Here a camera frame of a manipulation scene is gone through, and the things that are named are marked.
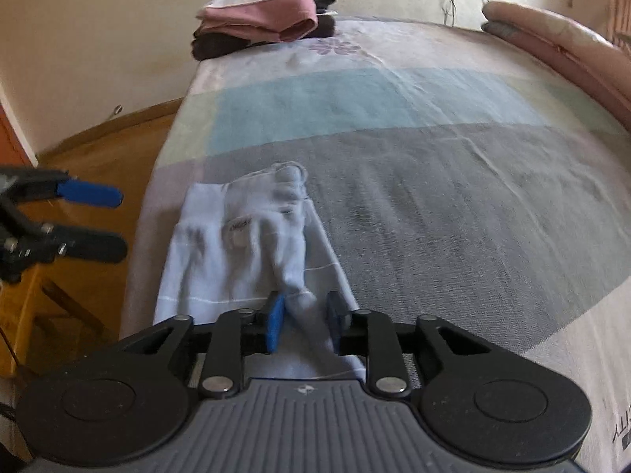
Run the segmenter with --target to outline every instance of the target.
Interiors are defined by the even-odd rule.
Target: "curtain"
[[[631,0],[611,0],[607,38],[631,55]]]

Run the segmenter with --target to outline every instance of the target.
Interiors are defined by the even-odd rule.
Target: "orange door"
[[[0,105],[0,165],[31,165]]]

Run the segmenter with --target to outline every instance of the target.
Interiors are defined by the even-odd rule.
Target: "teal fabric stripe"
[[[565,107],[552,94],[550,99]],[[207,153],[362,129],[466,123],[553,124],[498,75],[452,69],[329,71],[224,89],[217,94]]]

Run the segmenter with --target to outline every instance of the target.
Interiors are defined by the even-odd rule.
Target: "wooden chair leg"
[[[51,279],[43,279],[42,292],[60,308],[64,309],[69,315],[83,322],[86,327],[92,329],[97,336],[101,336],[105,331],[105,325],[95,317],[86,308],[80,305],[75,299],[73,299],[68,293],[63,291],[54,281]]]

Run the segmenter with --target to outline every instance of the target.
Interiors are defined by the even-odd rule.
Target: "mattress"
[[[151,325],[188,186],[281,161],[307,168],[360,306],[567,375],[593,410],[578,463],[631,462],[631,137],[597,102],[497,37],[416,22],[204,61],[146,191],[123,335]]]

